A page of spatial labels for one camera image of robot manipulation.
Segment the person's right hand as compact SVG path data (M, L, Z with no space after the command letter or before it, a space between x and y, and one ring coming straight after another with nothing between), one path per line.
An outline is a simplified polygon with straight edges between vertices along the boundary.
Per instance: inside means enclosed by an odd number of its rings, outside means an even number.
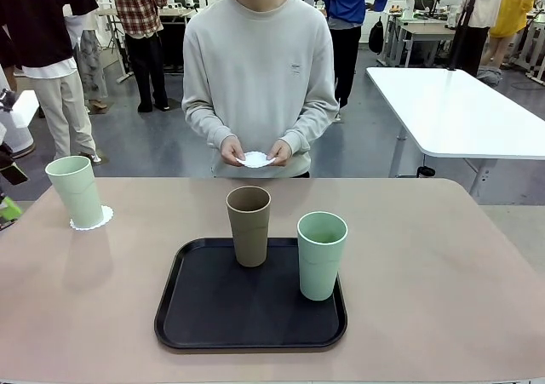
M221 158L227 165L234 167L243 166L242 161L245 160L245 155L236 136L228 136L221 143Z

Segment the person's left hand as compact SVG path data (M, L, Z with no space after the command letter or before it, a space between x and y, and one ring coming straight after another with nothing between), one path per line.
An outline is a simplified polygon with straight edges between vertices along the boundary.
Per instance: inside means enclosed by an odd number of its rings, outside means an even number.
M272 166L285 166L292 156L290 145L282 140L277 140L267 154L267 161Z

